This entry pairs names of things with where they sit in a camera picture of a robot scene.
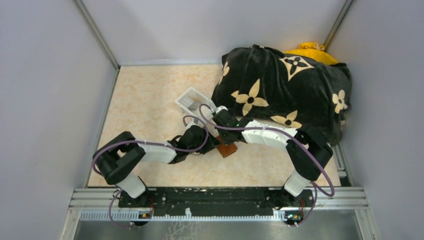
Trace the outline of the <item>brown leather card holder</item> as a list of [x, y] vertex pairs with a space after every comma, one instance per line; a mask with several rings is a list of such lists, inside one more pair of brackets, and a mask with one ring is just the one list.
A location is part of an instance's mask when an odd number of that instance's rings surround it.
[[226, 145], [219, 135], [215, 138], [219, 141], [219, 145], [216, 147], [216, 149], [218, 150], [222, 158], [225, 159], [238, 150], [238, 147], [234, 143]]

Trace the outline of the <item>white translucent plastic card box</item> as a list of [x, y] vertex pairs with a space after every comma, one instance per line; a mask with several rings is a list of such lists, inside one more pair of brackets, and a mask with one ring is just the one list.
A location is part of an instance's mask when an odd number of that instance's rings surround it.
[[207, 127], [211, 127], [211, 125], [201, 116], [199, 111], [200, 105], [205, 104], [211, 108], [211, 110], [209, 110], [206, 106], [201, 108], [201, 112], [210, 122], [212, 122], [212, 113], [216, 111], [217, 107], [210, 98], [202, 94], [200, 91], [196, 90], [194, 87], [189, 87], [184, 93], [177, 97], [174, 102], [181, 108], [184, 116], [196, 116], [203, 121]]

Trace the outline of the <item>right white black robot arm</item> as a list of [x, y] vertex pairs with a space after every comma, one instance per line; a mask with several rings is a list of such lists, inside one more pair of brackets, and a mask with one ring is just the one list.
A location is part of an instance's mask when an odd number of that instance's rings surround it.
[[330, 192], [326, 192], [326, 195], [334, 196], [334, 184], [325, 172], [333, 151], [322, 134], [313, 127], [276, 127], [251, 117], [238, 120], [225, 107], [217, 109], [212, 114], [212, 120], [212, 125], [225, 144], [243, 142], [287, 152], [294, 167], [282, 187], [281, 199], [287, 206], [295, 206], [301, 200], [301, 192], [320, 176], [324, 176], [330, 187]]

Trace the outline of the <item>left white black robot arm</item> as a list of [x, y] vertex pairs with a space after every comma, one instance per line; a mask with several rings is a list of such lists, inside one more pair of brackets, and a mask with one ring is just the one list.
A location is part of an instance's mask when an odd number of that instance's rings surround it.
[[93, 168], [108, 185], [125, 192], [132, 203], [144, 207], [150, 193], [146, 184], [133, 171], [139, 163], [177, 164], [191, 153], [204, 155], [220, 145], [220, 141], [204, 127], [189, 126], [182, 135], [165, 143], [137, 140], [124, 131], [93, 154]]

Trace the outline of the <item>black floral plush blanket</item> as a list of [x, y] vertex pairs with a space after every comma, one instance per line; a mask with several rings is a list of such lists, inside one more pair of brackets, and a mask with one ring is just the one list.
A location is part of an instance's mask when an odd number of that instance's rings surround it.
[[312, 126], [332, 145], [342, 140], [352, 90], [345, 63], [325, 64], [256, 44], [234, 48], [221, 61], [211, 95], [216, 106], [288, 128]]

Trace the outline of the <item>yellow cloth bundle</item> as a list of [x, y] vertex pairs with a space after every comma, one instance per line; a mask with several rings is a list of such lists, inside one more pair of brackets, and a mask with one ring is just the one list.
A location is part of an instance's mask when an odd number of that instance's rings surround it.
[[303, 42], [296, 49], [286, 50], [283, 53], [308, 57], [326, 65], [339, 63], [333, 56], [325, 52], [325, 46], [318, 42]]

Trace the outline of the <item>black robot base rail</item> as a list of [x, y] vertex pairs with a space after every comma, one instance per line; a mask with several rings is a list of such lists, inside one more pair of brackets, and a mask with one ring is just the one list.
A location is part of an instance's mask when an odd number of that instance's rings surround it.
[[283, 208], [299, 212], [314, 201], [310, 189], [292, 196], [278, 187], [156, 187], [137, 198], [123, 191], [120, 208], [147, 208], [155, 217], [265, 217]]

